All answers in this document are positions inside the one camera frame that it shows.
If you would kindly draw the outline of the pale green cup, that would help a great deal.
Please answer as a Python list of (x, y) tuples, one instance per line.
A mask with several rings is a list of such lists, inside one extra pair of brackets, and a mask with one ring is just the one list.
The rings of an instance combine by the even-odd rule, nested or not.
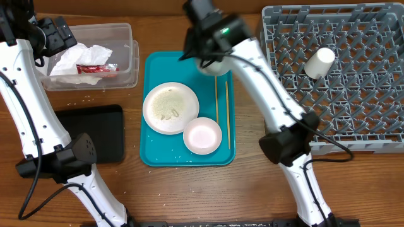
[(304, 70), (312, 79), (325, 77), (335, 61), (335, 53), (326, 47), (320, 48), (305, 64)]

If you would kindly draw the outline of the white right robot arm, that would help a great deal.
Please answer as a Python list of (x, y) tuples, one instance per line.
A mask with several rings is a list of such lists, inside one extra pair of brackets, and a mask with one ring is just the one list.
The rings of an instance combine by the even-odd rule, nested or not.
[(263, 114), (268, 133), (259, 140), (265, 156), (285, 174), (297, 205), (292, 226), (358, 226), (357, 220), (336, 218), (316, 180), (309, 143), (318, 132), (319, 117), (306, 112), (271, 70), (259, 42), (244, 20), (224, 16), (209, 0), (183, 5), (191, 27), (182, 60), (193, 58), (207, 75), (235, 73)]

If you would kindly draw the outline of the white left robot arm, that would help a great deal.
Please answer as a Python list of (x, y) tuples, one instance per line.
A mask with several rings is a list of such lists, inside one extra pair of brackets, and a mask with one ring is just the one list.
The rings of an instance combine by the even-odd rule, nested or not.
[(25, 159), (17, 165), (33, 182), (20, 209), (24, 220), (39, 211), (25, 209), (40, 178), (52, 178), (69, 189), (86, 207), (97, 226), (136, 226), (127, 208), (111, 193), (95, 164), (90, 136), (72, 139), (57, 119), (37, 76), (36, 59), (72, 46), (65, 22), (50, 18), (34, 23), (23, 15), (1, 9), (1, 95), (14, 120)]

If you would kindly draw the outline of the grey bowl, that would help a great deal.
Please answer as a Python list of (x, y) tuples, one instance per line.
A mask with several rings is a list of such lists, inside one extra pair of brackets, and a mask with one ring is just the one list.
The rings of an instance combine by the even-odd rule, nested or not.
[(230, 71), (224, 62), (218, 61), (202, 61), (195, 58), (197, 70), (207, 76), (222, 76)]

